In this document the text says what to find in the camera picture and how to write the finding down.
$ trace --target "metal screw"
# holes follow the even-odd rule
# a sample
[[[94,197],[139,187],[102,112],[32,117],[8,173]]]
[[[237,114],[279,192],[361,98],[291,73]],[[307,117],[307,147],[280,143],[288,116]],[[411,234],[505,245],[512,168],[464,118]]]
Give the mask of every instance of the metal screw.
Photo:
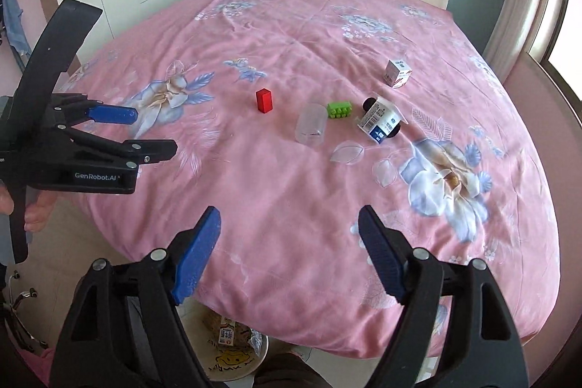
[[[161,260],[164,260],[167,254],[168,253],[163,248],[157,248],[150,253],[150,258],[154,262],[160,262]]]
[[[414,250],[412,250],[412,254],[418,259],[418,260],[428,260],[428,257],[430,255],[430,253],[428,253],[428,250],[426,250],[425,248],[415,248]]]
[[[91,266],[96,272],[100,272],[101,270],[103,270],[103,268],[107,266],[107,260],[105,260],[104,258],[98,258],[93,262]]]
[[[475,258],[475,260],[472,261],[473,266],[477,269],[477,270],[485,270],[485,268],[487,268],[487,263],[485,263],[483,260],[481,260],[480,258]]]

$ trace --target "red block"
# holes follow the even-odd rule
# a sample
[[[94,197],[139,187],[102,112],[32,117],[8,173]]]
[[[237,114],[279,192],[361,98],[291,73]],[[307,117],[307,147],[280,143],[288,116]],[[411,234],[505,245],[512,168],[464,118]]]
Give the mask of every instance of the red block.
[[[263,114],[267,114],[273,109],[273,97],[271,96],[271,91],[265,88],[257,91],[257,107]]]

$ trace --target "transparent plastic cup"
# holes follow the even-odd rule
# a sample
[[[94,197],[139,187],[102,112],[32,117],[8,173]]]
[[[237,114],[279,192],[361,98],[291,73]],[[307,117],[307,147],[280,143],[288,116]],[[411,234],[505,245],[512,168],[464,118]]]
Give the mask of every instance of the transparent plastic cup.
[[[321,104],[307,104],[297,120],[295,139],[308,147],[316,147],[324,141],[327,109]]]

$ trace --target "floor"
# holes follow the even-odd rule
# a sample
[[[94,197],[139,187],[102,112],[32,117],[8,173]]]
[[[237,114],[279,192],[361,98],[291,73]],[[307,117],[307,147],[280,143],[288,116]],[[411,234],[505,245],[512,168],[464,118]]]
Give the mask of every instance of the floor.
[[[73,293],[79,279],[93,260],[107,258],[113,265],[127,260],[118,254],[94,225],[67,200],[59,199],[47,228],[34,237],[28,259],[18,266],[21,278],[16,291],[34,287],[39,296],[24,301],[19,315],[28,330],[50,347],[58,340]],[[270,352],[281,350],[284,343],[271,340]],[[308,364],[334,388],[365,386],[379,359],[352,360],[313,350]],[[435,360],[427,359],[427,369]],[[252,386],[252,376],[229,383],[231,388]]]

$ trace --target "hand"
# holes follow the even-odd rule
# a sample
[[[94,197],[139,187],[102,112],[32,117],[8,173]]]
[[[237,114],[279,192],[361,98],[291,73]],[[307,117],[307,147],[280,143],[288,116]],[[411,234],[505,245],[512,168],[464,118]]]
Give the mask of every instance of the hand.
[[[58,193],[41,191],[37,202],[28,205],[24,213],[24,230],[39,232],[47,225],[49,216],[55,207]],[[10,215],[14,211],[14,202],[4,187],[0,187],[0,213]]]

